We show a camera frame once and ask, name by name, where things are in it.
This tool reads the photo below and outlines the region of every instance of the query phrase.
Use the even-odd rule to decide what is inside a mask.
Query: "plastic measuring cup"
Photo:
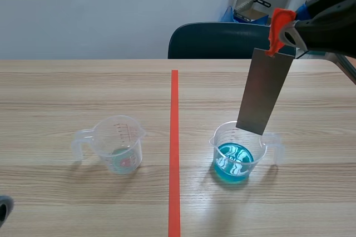
[[[277,134],[262,136],[236,128],[236,121],[220,125],[209,143],[214,147],[213,165],[216,173],[227,182],[240,182],[247,177],[274,148],[274,162],[281,163],[284,146]]]
[[[87,142],[110,171],[127,174],[142,161],[141,139],[145,130],[128,116],[112,116],[99,122],[93,129],[79,130],[72,141],[76,161],[83,160],[81,144]]]

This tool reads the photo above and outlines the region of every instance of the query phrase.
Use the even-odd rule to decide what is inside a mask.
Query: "metal plate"
[[[254,49],[236,127],[262,135],[294,56]]]

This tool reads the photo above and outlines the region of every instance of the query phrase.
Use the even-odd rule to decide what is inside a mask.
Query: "chair backrest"
[[[244,23],[193,23],[178,28],[168,59],[250,59],[254,48],[269,49],[269,27]],[[295,56],[295,48],[280,53]]]

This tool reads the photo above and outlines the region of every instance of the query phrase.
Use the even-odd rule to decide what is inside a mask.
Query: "wooden table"
[[[296,60],[267,131],[280,133],[247,184],[211,171],[207,141],[236,120],[249,60],[0,61],[1,237],[167,236],[171,69],[180,76],[181,236],[356,234],[356,87],[327,61]],[[147,130],[134,175],[107,171],[79,129],[113,115]]]

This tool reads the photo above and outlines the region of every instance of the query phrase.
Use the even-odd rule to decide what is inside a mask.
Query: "red tape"
[[[172,70],[171,128],[169,144],[168,237],[180,237],[179,184],[179,82],[178,70]]]

